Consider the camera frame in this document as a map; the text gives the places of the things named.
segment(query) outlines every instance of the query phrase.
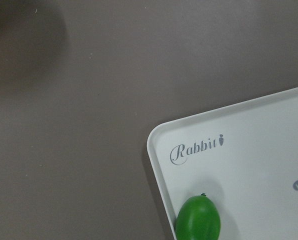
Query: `tray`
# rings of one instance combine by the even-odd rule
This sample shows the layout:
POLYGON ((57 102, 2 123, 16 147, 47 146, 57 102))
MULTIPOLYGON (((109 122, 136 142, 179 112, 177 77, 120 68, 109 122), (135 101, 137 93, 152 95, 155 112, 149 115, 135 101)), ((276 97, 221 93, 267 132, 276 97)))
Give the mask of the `tray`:
POLYGON ((147 151, 174 239, 183 203, 206 193, 219 240, 298 240, 298 88, 163 123, 147 151))

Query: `brown table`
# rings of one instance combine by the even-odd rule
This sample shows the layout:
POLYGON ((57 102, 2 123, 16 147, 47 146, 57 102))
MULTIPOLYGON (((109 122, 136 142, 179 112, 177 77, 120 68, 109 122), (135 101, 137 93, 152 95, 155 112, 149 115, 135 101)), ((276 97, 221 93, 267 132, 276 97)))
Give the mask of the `brown table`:
POLYGON ((0 240, 172 240, 158 124, 298 87, 298 1, 0 0, 0 240))

